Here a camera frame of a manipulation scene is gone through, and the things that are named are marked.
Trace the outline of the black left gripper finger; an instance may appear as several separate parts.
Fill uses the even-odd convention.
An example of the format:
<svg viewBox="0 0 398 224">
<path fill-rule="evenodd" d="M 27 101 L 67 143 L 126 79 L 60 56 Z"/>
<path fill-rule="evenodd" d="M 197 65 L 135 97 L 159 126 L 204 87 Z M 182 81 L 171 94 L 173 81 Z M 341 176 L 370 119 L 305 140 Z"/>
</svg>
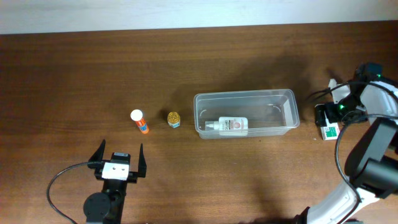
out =
<svg viewBox="0 0 398 224">
<path fill-rule="evenodd" d="M 105 150 L 106 140 L 102 140 L 99 148 L 94 152 L 94 154 L 88 160 L 89 162 L 101 162 L 103 160 L 104 150 Z"/>
<path fill-rule="evenodd" d="M 140 152 L 139 152 L 137 176 L 140 178 L 145 178 L 146 172 L 147 172 L 147 164 L 146 164 L 146 160 L 144 157 L 144 146 L 143 146 L 143 143 L 141 143 Z"/>
</svg>

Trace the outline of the white green medicine box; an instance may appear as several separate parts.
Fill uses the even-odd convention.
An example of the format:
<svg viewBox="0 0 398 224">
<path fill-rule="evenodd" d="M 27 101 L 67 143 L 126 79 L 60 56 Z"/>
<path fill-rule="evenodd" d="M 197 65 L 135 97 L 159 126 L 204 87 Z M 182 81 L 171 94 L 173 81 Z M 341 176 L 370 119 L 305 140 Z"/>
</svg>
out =
<svg viewBox="0 0 398 224">
<path fill-rule="evenodd" d="M 333 122 L 332 119 L 329 119 L 326 105 L 325 105 L 325 126 L 319 127 L 319 128 L 320 128 L 321 136 L 324 141 L 337 140 L 337 138 L 340 134 L 340 129 L 339 129 L 338 123 Z"/>
</svg>

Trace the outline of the white lotion bottle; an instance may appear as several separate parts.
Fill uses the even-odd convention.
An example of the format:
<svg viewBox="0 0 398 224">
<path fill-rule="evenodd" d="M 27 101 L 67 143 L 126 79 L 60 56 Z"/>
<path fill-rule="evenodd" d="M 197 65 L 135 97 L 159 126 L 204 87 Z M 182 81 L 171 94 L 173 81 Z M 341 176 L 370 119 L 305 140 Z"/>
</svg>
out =
<svg viewBox="0 0 398 224">
<path fill-rule="evenodd" d="M 219 131 L 220 136 L 247 136 L 248 119 L 245 117 L 219 117 L 217 121 L 206 121 L 206 131 Z"/>
</svg>

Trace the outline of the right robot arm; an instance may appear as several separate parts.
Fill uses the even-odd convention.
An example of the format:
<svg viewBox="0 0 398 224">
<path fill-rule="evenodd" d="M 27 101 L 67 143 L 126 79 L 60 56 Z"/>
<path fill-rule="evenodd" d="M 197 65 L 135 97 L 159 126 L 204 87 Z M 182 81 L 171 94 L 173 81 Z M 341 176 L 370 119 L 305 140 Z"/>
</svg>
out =
<svg viewBox="0 0 398 224">
<path fill-rule="evenodd" d="M 335 143 L 335 164 L 343 181 L 317 205 L 307 207 L 293 223 L 355 223 L 352 218 L 365 206 L 397 194 L 397 160 L 386 151 L 397 150 L 397 82 L 382 74 L 382 66 L 364 63 L 354 77 L 312 93 L 314 100 L 331 95 L 329 103 L 314 108 L 315 124 L 330 128 L 342 124 Z M 370 127 L 340 164 L 343 135 L 352 124 L 369 122 Z"/>
</svg>

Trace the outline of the small jar gold lid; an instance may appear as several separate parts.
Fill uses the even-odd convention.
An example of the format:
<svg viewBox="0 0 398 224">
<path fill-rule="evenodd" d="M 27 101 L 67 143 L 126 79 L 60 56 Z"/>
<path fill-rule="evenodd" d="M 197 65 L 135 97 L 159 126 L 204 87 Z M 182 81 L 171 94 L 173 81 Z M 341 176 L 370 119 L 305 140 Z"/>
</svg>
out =
<svg viewBox="0 0 398 224">
<path fill-rule="evenodd" d="M 171 126 L 172 128 L 177 128 L 180 126 L 180 115 L 177 112 L 170 112 L 167 115 L 167 122 L 169 124 L 169 126 Z"/>
</svg>

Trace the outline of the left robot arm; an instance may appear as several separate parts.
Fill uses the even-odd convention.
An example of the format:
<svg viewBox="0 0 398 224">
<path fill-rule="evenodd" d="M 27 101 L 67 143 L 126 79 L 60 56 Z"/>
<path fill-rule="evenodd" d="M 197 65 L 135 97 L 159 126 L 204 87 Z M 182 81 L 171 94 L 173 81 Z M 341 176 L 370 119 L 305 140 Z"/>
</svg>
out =
<svg viewBox="0 0 398 224">
<path fill-rule="evenodd" d="M 114 152 L 109 160 L 103 159 L 106 141 L 88 160 L 88 168 L 94 170 L 97 180 L 103 181 L 100 192 L 91 194 L 84 202 L 83 212 L 87 223 L 121 223 L 126 189 L 146 176 L 147 164 L 144 147 L 140 146 L 138 170 L 130 170 L 131 155 Z"/>
</svg>

